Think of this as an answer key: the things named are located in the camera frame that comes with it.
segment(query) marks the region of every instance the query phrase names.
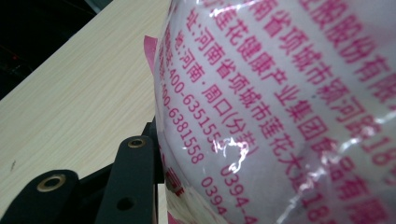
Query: screw hole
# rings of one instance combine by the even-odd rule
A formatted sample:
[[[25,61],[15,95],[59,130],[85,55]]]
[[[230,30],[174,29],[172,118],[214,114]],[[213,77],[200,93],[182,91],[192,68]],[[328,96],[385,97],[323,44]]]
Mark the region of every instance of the screw hole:
[[[134,207],[134,201],[131,198],[123,198],[117,203],[117,208],[120,211],[126,211]]]
[[[40,192],[50,192],[60,188],[66,181],[65,175],[52,175],[45,178],[37,185],[37,190]]]
[[[134,139],[128,143],[128,147],[142,147],[146,144],[144,139]]]
[[[44,186],[46,186],[47,188],[55,187],[59,184],[59,182],[61,182],[61,180],[58,178],[49,179],[47,180],[47,182],[44,183]]]

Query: black metal bracket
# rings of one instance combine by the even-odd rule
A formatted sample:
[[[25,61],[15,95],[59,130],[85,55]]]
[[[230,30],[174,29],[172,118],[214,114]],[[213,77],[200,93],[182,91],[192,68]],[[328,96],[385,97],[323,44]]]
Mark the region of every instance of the black metal bracket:
[[[0,221],[6,223],[157,223],[163,168],[155,120],[120,144],[113,164],[81,180],[69,170],[33,179]]]

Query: wooden table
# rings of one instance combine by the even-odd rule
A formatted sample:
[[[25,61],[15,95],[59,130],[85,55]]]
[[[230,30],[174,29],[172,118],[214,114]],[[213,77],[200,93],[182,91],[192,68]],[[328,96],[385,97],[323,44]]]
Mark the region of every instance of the wooden table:
[[[0,217],[34,177],[80,178],[112,163],[155,114],[144,35],[159,36],[164,0],[115,0],[0,102]],[[163,186],[160,223],[166,221]]]

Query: pink label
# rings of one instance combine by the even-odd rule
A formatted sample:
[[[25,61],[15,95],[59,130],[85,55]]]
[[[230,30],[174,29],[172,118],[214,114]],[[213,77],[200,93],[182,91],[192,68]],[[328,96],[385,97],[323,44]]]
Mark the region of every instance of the pink label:
[[[368,4],[231,2],[173,1],[156,58],[176,196],[229,223],[395,220],[396,45]]]

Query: transparent plastic packaging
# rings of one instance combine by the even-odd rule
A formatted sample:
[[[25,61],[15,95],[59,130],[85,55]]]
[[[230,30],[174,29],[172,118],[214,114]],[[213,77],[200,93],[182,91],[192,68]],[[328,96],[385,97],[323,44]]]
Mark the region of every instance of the transparent plastic packaging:
[[[173,0],[154,64],[177,223],[396,223],[396,2]]]

